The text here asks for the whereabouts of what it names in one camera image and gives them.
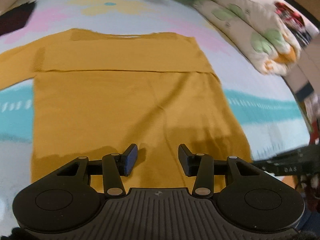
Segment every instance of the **crosshair logo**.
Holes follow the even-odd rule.
[[[157,196],[161,196],[162,194],[163,194],[162,191],[156,191],[156,192],[155,192],[155,195],[157,195]]]

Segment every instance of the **bed sheet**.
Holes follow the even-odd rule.
[[[306,124],[283,79],[256,71],[191,7],[193,0],[36,1],[26,27],[0,37],[0,53],[70,28],[108,34],[175,32],[193,36],[221,80],[253,159],[269,158],[309,142]],[[32,80],[0,91],[0,235],[10,234],[17,226],[12,200],[30,183],[33,114]]]

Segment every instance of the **ribbed black plate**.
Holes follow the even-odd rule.
[[[108,200],[81,228],[60,234],[29,232],[43,240],[285,240],[296,234],[294,229],[275,234],[239,229],[210,200],[194,198],[185,188],[133,188],[124,198]]]

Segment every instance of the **dark maroon cloth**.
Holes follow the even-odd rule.
[[[30,18],[36,2],[25,3],[0,16],[0,36],[23,28]]]

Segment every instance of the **pink flower print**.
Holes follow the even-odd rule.
[[[175,25],[169,32],[181,34],[183,36],[195,37],[200,46],[214,52],[223,52],[230,55],[232,46],[225,41],[214,28],[196,25],[181,19],[161,17],[162,20]]]
[[[13,33],[9,33],[4,41],[10,44],[18,41],[29,32],[46,32],[49,30],[52,22],[64,20],[68,15],[61,12],[61,7],[50,7],[37,10],[32,13],[25,27]]]

